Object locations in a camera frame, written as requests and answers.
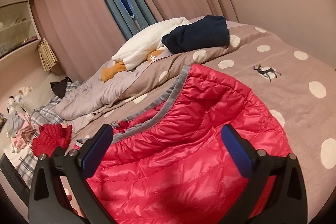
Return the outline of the black small garment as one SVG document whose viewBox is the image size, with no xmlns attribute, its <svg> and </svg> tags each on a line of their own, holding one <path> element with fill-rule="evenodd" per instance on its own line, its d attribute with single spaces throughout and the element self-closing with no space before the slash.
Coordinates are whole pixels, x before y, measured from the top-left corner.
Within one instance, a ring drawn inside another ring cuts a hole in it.
<svg viewBox="0 0 336 224">
<path fill-rule="evenodd" d="M 72 80 L 69 77 L 61 81 L 51 82 L 51 90 L 58 98 L 63 98 L 66 94 L 67 83 L 72 83 Z"/>
</svg>

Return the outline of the beige pillow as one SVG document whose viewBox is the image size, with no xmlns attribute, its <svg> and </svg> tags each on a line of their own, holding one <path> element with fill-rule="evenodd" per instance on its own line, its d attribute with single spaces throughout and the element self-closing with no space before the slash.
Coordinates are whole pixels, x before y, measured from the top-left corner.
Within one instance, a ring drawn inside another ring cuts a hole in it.
<svg viewBox="0 0 336 224">
<path fill-rule="evenodd" d="M 49 74 L 38 86 L 20 100 L 19 106 L 25 112 L 32 114 L 35 109 L 47 105 L 55 96 L 50 83 L 59 81 L 60 78 L 58 76 L 52 73 Z"/>
</svg>

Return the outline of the folded red puffer jacket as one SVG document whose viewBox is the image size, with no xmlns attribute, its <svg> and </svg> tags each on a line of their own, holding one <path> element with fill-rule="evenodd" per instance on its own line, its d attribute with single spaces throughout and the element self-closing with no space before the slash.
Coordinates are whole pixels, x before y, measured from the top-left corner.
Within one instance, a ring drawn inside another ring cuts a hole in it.
<svg viewBox="0 0 336 224">
<path fill-rule="evenodd" d="M 70 124 L 44 124 L 39 126 L 39 136 L 32 141 L 36 157 L 46 154 L 51 157 L 57 147 L 67 149 L 70 145 L 72 126 Z"/>
</svg>

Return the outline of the polka dot bed cover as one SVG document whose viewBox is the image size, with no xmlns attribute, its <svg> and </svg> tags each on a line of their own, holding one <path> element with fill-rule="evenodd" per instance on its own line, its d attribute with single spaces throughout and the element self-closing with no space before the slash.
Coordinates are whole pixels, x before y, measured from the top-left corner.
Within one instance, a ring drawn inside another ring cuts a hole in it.
<svg viewBox="0 0 336 224">
<path fill-rule="evenodd" d="M 138 111 L 164 92 L 185 65 L 203 64 L 238 79 L 286 132 L 303 171 L 308 220 L 320 222 L 335 202 L 335 70 L 269 31 L 235 22 L 228 28 L 229 46 L 179 53 L 163 84 L 103 112 L 120 119 Z"/>
</svg>

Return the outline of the pink hooded puffer jacket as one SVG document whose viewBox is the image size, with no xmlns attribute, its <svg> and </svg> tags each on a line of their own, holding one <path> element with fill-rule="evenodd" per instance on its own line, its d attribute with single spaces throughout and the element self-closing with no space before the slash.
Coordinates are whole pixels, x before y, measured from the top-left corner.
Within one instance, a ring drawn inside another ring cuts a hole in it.
<svg viewBox="0 0 336 224">
<path fill-rule="evenodd" d="M 230 124 L 272 156 L 291 152 L 267 107 L 237 79 L 202 65 L 113 124 L 90 189 L 118 223 L 217 223 L 247 184 L 221 139 Z"/>
</svg>

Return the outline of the black bag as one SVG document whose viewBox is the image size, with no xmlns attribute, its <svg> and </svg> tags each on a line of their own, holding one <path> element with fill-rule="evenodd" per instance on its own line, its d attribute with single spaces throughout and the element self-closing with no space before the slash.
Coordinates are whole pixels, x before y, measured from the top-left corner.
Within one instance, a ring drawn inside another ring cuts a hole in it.
<svg viewBox="0 0 336 224">
<path fill-rule="evenodd" d="M 1 157 L 1 171 L 22 202 L 29 206 L 30 189 L 5 154 Z"/>
</svg>

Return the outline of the grey lilac quilt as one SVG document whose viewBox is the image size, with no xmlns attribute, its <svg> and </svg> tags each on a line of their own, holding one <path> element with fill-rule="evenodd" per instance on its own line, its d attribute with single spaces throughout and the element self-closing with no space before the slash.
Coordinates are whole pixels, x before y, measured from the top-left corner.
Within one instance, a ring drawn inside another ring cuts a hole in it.
<svg viewBox="0 0 336 224">
<path fill-rule="evenodd" d="M 119 101 L 133 99 L 163 84 L 170 77 L 170 68 L 181 54 L 165 51 L 156 61 L 144 62 L 132 71 L 117 73 L 103 82 L 95 73 L 78 88 L 72 90 L 56 105 L 54 113 L 72 124 L 78 132 L 96 119 L 98 113 L 111 108 Z"/>
</svg>

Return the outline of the white wall shelf unit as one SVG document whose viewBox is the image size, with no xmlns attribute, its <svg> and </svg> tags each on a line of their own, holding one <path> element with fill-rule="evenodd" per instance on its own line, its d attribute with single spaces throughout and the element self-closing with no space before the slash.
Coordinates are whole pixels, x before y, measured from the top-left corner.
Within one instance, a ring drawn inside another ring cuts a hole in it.
<svg viewBox="0 0 336 224">
<path fill-rule="evenodd" d="M 34 53 L 41 42 L 29 2 L 1 7 L 1 69 Z"/>
</svg>

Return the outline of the plaid pillow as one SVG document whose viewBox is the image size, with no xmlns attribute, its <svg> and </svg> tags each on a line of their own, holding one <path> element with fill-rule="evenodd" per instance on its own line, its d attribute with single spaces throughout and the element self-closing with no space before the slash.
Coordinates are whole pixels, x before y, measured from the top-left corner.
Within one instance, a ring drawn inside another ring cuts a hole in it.
<svg viewBox="0 0 336 224">
<path fill-rule="evenodd" d="M 34 109 L 31 114 L 19 114 L 20 118 L 26 123 L 25 126 L 31 130 L 27 140 L 23 139 L 23 135 L 8 134 L 12 143 L 4 149 L 5 155 L 28 187 L 31 186 L 37 163 L 37 157 L 33 154 L 33 139 L 39 136 L 39 127 L 44 124 L 67 123 L 72 126 L 73 134 L 80 131 L 79 122 L 66 121 L 56 114 L 56 106 L 61 101 L 62 99 L 59 96 L 54 95 L 49 103 Z"/>
</svg>

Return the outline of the white goose plush toy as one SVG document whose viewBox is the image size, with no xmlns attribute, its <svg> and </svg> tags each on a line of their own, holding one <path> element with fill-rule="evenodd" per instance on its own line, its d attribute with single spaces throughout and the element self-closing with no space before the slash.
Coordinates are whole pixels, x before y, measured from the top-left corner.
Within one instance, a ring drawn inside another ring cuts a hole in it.
<svg viewBox="0 0 336 224">
<path fill-rule="evenodd" d="M 111 57 L 113 66 L 102 69 L 101 80 L 107 82 L 121 71 L 130 71 L 147 60 L 154 51 L 164 51 L 166 47 L 162 38 L 172 30 L 191 22 L 185 17 L 172 18 L 157 22 L 141 30 L 127 40 L 122 47 Z"/>
</svg>

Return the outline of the dark navy folded garment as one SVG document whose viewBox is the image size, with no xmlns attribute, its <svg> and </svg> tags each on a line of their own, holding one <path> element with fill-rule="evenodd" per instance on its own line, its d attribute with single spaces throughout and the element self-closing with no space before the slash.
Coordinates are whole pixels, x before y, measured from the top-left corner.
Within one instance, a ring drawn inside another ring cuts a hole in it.
<svg viewBox="0 0 336 224">
<path fill-rule="evenodd" d="M 224 16 L 207 15 L 194 23 L 179 26 L 161 39 L 173 54 L 210 47 L 227 47 L 230 32 Z"/>
</svg>

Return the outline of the white plush toys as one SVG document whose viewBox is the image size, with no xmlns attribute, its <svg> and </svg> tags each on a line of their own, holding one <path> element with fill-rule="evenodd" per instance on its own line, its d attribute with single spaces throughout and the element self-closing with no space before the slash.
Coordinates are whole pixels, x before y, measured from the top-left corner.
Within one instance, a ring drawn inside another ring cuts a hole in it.
<svg viewBox="0 0 336 224">
<path fill-rule="evenodd" d="M 7 112 L 9 114 L 13 113 L 19 102 L 25 97 L 29 92 L 33 90 L 32 87 L 24 86 L 18 90 L 18 93 L 14 96 L 9 96 L 7 100 Z"/>
</svg>

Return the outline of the pink curtain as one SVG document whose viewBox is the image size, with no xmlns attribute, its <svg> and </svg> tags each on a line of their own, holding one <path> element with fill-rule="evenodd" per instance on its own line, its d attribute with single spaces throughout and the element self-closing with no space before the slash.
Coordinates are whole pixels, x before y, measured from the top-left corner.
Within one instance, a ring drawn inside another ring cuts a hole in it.
<svg viewBox="0 0 336 224">
<path fill-rule="evenodd" d="M 236 20 L 231 0 L 145 0 L 157 22 L 184 16 L 222 15 Z M 42 37 L 65 74 L 84 81 L 127 40 L 104 0 L 30 0 Z"/>
</svg>

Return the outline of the pile of pink clothes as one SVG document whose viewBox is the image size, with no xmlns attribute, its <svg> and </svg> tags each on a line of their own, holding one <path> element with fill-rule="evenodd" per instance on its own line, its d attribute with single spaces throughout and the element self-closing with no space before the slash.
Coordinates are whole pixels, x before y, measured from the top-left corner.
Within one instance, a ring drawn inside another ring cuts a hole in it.
<svg viewBox="0 0 336 224">
<path fill-rule="evenodd" d="M 7 125 L 7 136 L 11 139 L 10 151 L 18 153 L 24 149 L 36 131 L 28 114 L 17 111 L 11 113 Z"/>
</svg>

